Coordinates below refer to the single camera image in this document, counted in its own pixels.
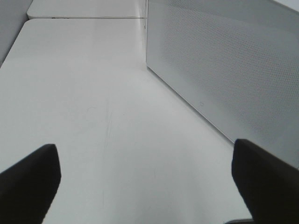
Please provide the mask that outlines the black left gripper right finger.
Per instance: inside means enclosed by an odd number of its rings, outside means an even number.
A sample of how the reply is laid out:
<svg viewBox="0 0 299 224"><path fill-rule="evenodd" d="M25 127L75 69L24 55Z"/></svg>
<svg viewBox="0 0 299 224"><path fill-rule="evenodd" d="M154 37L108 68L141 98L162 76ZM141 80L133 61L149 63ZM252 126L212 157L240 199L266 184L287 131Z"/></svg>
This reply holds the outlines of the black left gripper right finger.
<svg viewBox="0 0 299 224"><path fill-rule="evenodd" d="M231 173L254 224L299 222L299 171L246 139L234 143Z"/></svg>

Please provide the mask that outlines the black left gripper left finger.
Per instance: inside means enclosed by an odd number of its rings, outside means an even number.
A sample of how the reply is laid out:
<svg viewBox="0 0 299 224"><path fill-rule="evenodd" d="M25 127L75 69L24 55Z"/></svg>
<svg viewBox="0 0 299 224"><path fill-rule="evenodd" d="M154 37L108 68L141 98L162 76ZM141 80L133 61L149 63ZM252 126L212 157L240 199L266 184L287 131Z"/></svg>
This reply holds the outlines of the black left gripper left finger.
<svg viewBox="0 0 299 224"><path fill-rule="evenodd" d="M0 222L41 224L61 182L57 147L46 144L0 174Z"/></svg>

